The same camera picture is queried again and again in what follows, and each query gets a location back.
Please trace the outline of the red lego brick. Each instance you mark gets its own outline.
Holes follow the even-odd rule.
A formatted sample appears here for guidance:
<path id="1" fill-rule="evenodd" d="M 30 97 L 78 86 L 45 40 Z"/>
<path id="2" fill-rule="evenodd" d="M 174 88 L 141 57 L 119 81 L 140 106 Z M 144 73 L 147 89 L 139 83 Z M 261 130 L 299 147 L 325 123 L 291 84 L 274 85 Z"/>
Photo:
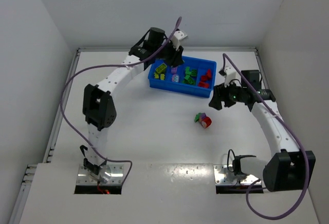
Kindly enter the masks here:
<path id="1" fill-rule="evenodd" d="M 207 69 L 206 73 L 204 75 L 201 75 L 200 81 L 198 82 L 198 87 L 209 88 L 211 80 L 212 80 L 211 69 Z"/>

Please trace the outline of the purple round printed lego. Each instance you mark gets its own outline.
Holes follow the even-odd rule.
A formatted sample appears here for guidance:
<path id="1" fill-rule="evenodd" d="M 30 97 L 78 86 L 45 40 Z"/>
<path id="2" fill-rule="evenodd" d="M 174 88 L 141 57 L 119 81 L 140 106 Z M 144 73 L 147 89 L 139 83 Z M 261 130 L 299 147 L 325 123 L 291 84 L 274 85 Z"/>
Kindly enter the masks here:
<path id="1" fill-rule="evenodd" d="M 179 75 L 178 74 L 173 74 L 171 81 L 174 83 L 179 83 Z"/>

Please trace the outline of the lime green lego brick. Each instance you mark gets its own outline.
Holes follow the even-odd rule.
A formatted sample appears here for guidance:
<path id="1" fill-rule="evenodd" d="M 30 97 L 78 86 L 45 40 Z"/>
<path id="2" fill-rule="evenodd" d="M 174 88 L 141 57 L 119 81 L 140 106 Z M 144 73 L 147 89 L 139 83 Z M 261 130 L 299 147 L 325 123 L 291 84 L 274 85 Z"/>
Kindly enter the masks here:
<path id="1" fill-rule="evenodd" d="M 155 68 L 154 79 L 164 81 L 166 78 L 167 65 L 165 63 L 160 64 Z"/>

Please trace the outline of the flower and butterfly lego assembly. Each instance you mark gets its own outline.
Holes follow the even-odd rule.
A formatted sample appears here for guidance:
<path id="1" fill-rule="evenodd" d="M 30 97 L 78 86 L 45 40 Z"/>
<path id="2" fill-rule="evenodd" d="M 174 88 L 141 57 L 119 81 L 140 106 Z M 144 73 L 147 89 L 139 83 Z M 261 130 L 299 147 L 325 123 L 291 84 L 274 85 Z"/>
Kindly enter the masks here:
<path id="1" fill-rule="evenodd" d="M 197 113 L 194 122 L 198 122 L 204 129 L 212 124 L 212 120 L 205 113 Z"/>

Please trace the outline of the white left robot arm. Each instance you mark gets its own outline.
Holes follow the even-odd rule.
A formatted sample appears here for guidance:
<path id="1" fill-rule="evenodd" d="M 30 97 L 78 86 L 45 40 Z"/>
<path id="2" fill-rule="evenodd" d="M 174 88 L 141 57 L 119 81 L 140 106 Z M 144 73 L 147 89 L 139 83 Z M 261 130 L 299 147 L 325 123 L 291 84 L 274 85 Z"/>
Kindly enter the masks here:
<path id="1" fill-rule="evenodd" d="M 84 88 L 83 114 L 88 128 L 88 147 L 81 146 L 84 155 L 84 167 L 99 181 L 107 176 L 107 160 L 100 152 L 106 147 L 109 127 L 117 116 L 114 100 L 120 90 L 137 75 L 145 71 L 156 59 L 163 59 L 168 66 L 183 63 L 181 42 L 187 34 L 177 29 L 171 39 L 165 31 L 152 27 L 129 50 L 121 66 L 96 85 L 88 84 Z"/>

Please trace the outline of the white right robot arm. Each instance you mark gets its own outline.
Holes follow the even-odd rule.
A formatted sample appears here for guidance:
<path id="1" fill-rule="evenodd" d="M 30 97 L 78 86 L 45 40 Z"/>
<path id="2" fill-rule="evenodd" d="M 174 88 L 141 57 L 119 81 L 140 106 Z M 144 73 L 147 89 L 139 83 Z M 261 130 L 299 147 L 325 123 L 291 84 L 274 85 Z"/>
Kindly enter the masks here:
<path id="1" fill-rule="evenodd" d="M 252 174 L 263 180 L 271 192 L 302 190 L 310 180 L 316 157 L 312 151 L 302 153 L 291 133 L 281 124 L 276 99 L 270 89 L 263 89 L 256 70 L 244 70 L 245 79 L 235 84 L 232 67 L 220 70 L 224 83 L 215 85 L 210 107 L 221 110 L 236 103 L 245 104 L 258 121 L 269 144 L 272 158 L 261 161 L 255 155 L 234 156 L 228 167 L 234 175 Z"/>

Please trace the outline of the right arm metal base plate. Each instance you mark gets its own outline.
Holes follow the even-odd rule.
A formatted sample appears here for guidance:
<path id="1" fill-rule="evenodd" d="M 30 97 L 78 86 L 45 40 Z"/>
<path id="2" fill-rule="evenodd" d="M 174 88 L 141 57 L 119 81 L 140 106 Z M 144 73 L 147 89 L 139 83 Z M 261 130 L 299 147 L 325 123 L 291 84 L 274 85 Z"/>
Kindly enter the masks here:
<path id="1" fill-rule="evenodd" d="M 231 164 L 217 164 L 213 170 L 216 186 L 247 186 L 258 180 L 254 175 L 235 175 Z"/>

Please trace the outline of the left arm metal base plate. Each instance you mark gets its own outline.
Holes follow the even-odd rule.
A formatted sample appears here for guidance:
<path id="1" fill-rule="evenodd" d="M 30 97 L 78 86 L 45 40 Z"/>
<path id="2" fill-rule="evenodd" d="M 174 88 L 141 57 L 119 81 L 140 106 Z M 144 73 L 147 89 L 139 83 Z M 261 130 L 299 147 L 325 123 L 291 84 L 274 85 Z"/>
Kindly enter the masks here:
<path id="1" fill-rule="evenodd" d="M 123 164 L 108 164 L 101 166 L 98 175 L 91 173 L 86 167 L 80 165 L 76 185 L 96 186 L 97 183 L 104 186 L 122 185 Z"/>

